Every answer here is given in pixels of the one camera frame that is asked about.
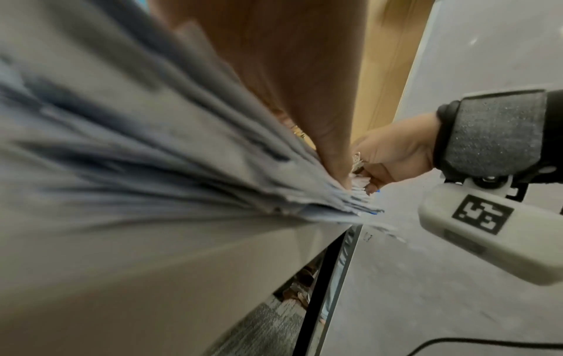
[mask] white plastic casing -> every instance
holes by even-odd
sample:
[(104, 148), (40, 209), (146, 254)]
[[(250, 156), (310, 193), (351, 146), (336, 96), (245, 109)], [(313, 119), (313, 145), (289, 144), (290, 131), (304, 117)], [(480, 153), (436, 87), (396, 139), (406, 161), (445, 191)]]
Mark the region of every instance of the white plastic casing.
[(528, 282), (563, 279), (563, 216), (459, 184), (430, 191), (424, 229)]

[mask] qr code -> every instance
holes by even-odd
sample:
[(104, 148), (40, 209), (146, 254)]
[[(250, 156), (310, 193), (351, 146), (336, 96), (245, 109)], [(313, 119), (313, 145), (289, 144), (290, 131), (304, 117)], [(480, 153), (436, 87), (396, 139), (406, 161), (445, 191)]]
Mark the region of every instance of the qr code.
[(453, 218), (493, 235), (503, 228), (513, 208), (474, 195), (465, 197)]

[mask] cable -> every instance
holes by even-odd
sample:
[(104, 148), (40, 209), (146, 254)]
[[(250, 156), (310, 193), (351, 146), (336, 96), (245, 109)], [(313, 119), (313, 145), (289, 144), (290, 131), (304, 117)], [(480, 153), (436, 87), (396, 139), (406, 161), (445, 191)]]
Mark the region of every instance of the cable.
[(463, 344), (479, 344), (479, 345), (493, 345), (514, 348), (532, 348), (536, 350), (563, 350), (563, 344), (555, 343), (521, 343), (517, 341), (502, 341), (502, 340), (487, 340), (479, 338), (465, 338), (465, 337), (442, 337), (428, 340), (414, 349), (407, 356), (414, 356), (422, 349), (440, 343), (463, 343)]

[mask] paper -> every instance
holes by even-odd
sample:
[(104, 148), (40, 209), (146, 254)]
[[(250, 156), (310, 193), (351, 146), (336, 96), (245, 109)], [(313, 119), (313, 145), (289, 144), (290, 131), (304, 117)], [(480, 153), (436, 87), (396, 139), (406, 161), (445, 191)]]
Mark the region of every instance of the paper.
[(73, 228), (266, 214), (377, 225), (369, 179), (342, 189), (196, 25), (176, 38), (113, 0), (0, 12), (0, 204)]

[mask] wooden panel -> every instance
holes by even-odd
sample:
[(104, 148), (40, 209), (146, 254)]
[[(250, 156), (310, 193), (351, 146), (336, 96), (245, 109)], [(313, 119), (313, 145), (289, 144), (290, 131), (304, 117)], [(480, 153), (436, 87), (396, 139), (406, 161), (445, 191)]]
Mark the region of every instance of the wooden panel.
[(395, 116), (433, 0), (370, 0), (352, 141)]

